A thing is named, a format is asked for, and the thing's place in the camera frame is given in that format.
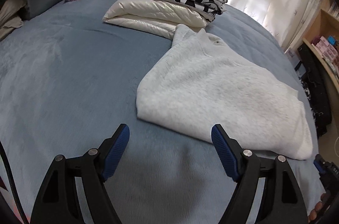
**finger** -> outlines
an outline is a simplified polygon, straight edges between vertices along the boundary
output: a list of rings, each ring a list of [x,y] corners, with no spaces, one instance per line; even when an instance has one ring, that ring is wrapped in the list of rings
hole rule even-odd
[[[323,203],[322,202],[318,202],[315,206],[314,209],[315,211],[318,213],[323,207]]]
[[[312,220],[315,220],[316,218],[317,218],[317,213],[315,210],[312,210],[310,212],[310,220],[312,221]]]

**wooden board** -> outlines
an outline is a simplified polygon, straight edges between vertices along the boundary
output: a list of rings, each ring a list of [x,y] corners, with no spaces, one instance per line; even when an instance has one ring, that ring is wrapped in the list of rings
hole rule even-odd
[[[302,39],[302,41],[307,45],[308,48],[311,49],[312,53],[317,57],[317,59],[321,62],[322,66],[326,70],[327,74],[331,78],[335,88],[337,89],[337,92],[339,93],[339,82],[337,81],[335,75],[333,74],[331,68],[327,65],[326,61],[321,57],[321,55],[316,51],[316,49],[309,43],[309,41],[305,38]]]

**bed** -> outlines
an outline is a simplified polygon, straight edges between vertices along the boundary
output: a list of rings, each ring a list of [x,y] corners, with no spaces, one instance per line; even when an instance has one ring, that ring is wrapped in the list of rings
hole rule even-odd
[[[121,221],[218,223],[235,183],[213,145],[136,117],[138,84],[171,41],[104,23],[102,17],[115,1],[60,2],[0,42],[0,137],[23,208],[31,214],[55,155],[83,155],[126,123],[130,141],[115,175],[105,183]],[[309,160],[288,161],[309,213],[324,189],[313,166],[318,145],[311,109],[292,65],[267,30],[231,6],[206,31],[299,91],[314,149]],[[2,164],[0,176],[8,186]],[[79,182],[84,220],[92,223]],[[255,222],[263,182],[248,223]]]

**silver bolt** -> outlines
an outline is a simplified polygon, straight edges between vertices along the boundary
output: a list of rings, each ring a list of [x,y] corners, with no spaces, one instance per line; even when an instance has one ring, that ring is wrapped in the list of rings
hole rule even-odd
[[[244,153],[244,155],[245,156],[247,156],[247,157],[250,157],[250,156],[252,156],[252,151],[250,151],[249,149],[245,149],[244,151],[243,151],[243,153]]]
[[[62,159],[63,159],[63,155],[61,155],[61,154],[54,157],[54,160],[57,161],[57,162],[61,161]]]
[[[286,161],[286,158],[285,158],[284,156],[282,156],[282,155],[279,155],[279,156],[278,156],[278,160],[279,160],[280,162],[285,162],[285,161]]]
[[[98,150],[96,148],[91,148],[89,151],[88,151],[88,154],[89,155],[95,155],[98,153]]]

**black case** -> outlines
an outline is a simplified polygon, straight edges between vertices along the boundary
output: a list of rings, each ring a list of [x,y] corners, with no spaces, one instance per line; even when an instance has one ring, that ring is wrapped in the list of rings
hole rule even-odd
[[[313,110],[318,138],[326,133],[326,126],[332,122],[331,107],[319,68],[323,68],[312,51],[303,43],[298,48],[306,73],[301,78],[309,89],[308,100]]]

